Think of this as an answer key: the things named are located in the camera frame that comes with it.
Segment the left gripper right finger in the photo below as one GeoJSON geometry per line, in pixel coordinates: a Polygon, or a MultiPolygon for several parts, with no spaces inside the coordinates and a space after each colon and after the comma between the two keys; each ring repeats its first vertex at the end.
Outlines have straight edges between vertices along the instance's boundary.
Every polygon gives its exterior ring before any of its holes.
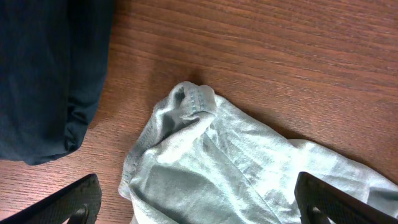
{"type": "Polygon", "coordinates": [[[307,172],[298,174],[294,194],[302,224],[397,224],[396,218],[307,172]]]}

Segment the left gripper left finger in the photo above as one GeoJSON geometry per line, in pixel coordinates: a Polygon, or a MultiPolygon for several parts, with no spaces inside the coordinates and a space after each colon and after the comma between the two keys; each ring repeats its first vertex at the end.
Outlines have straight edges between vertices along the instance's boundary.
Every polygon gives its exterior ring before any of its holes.
{"type": "Polygon", "coordinates": [[[1,224],[94,224],[101,208],[101,198],[98,176],[88,174],[2,220],[1,224]]]}

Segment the light blue t-shirt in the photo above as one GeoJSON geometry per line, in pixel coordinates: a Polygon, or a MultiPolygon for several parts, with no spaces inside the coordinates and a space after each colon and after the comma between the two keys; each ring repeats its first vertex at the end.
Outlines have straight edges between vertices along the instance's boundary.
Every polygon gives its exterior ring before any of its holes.
{"type": "Polygon", "coordinates": [[[176,85],[124,161],[119,193],[133,223],[299,223],[294,188],[308,172],[397,216],[397,186],[370,167],[287,139],[206,85],[176,85]]]}

